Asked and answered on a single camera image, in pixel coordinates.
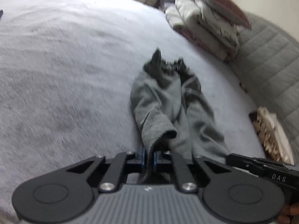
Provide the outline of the right hand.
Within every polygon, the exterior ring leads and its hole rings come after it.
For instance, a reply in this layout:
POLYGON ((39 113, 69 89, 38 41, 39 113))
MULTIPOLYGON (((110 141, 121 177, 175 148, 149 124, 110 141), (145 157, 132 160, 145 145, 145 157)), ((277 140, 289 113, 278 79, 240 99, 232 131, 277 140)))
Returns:
POLYGON ((298 209, 299 209, 298 203, 293 204, 293 205, 286 204, 283 207, 283 209, 277 219, 277 223, 289 224, 291 222, 291 217, 298 215, 298 212, 299 212, 298 209))

